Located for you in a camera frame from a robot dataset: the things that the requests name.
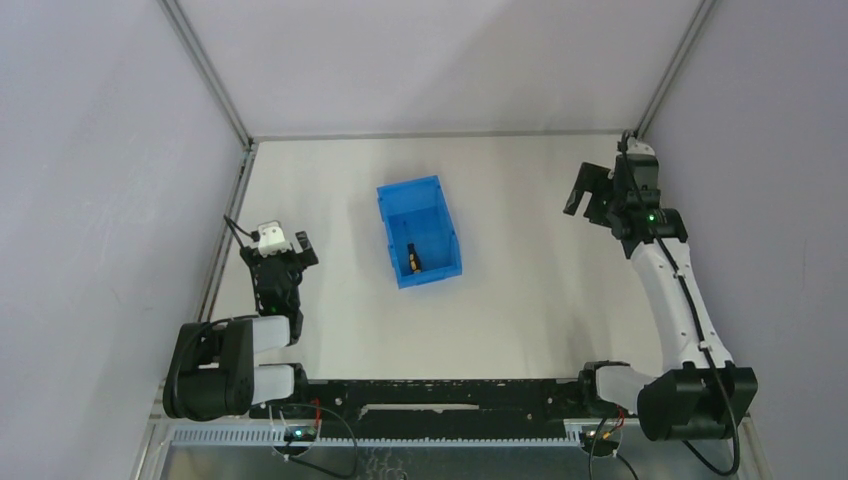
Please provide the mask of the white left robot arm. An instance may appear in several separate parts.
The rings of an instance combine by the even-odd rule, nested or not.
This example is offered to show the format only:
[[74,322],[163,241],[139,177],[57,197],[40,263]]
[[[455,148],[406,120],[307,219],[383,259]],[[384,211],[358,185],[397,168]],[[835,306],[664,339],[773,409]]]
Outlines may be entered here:
[[247,267],[254,310],[181,326],[164,381],[162,402],[172,419],[211,422],[223,417],[304,415],[346,421],[369,410],[521,411],[530,418],[563,419],[584,412],[573,380],[333,379],[308,377],[302,364],[259,365],[259,354],[292,347],[302,337],[301,285],[319,263],[305,231],[287,235],[271,220],[252,230],[232,217],[224,223]]

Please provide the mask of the black and yellow screwdriver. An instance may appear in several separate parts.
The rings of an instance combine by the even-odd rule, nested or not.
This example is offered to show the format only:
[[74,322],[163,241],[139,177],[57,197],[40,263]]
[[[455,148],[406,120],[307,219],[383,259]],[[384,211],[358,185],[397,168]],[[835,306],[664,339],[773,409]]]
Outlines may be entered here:
[[421,262],[420,262],[420,257],[417,253],[417,250],[416,250],[414,243],[408,243],[407,244],[407,258],[408,258],[408,264],[409,264],[410,271],[413,274],[418,274],[418,273],[421,273],[423,271],[422,266],[421,266]]

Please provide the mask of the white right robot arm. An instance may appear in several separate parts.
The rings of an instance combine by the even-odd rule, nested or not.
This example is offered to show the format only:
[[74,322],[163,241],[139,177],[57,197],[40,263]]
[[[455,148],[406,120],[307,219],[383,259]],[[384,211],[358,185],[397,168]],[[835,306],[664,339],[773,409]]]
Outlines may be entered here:
[[661,205],[659,162],[651,154],[621,154],[614,168],[584,162],[564,212],[609,229],[636,271],[656,323],[662,370],[638,371],[626,361],[585,364],[578,381],[584,412],[621,408],[639,418],[652,441],[728,440],[757,391],[752,368],[736,365],[700,294],[679,212]]

